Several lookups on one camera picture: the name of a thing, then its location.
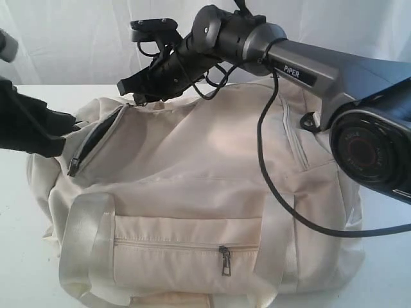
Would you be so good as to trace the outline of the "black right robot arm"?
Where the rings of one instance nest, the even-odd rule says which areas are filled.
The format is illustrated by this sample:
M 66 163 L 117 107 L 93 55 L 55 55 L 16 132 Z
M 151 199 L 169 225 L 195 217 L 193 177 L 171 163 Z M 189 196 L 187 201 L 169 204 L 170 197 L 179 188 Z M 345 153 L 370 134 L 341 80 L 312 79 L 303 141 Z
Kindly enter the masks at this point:
M 172 19 L 134 21 L 132 40 L 155 42 L 159 52 L 142 71 L 118 82 L 138 103 L 181 96 L 221 62 L 256 76 L 277 73 L 321 100 L 303 129 L 328 131 L 332 154 L 357 183 L 410 202 L 410 64 L 377 60 L 288 40 L 283 29 L 252 15 L 214 5 L 196 15 L 181 37 Z

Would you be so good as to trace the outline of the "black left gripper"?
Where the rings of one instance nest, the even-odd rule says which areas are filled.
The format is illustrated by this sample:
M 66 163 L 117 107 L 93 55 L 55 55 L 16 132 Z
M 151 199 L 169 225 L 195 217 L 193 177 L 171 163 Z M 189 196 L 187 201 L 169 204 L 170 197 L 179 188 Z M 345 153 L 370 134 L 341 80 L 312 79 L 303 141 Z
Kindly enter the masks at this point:
M 65 136 L 78 130 L 76 117 L 47 109 L 47 103 L 18 93 L 10 80 L 1 78 L 1 148 L 61 156 Z

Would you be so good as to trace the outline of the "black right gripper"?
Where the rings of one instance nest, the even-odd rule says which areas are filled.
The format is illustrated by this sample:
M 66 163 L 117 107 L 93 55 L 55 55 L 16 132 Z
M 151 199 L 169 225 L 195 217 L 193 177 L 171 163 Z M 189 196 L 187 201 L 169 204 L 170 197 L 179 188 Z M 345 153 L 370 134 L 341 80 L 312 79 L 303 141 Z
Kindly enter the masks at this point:
M 208 56 L 174 52 L 161 63 L 121 79 L 117 88 L 121 96 L 132 94 L 135 103 L 166 101 L 181 96 L 208 69 Z

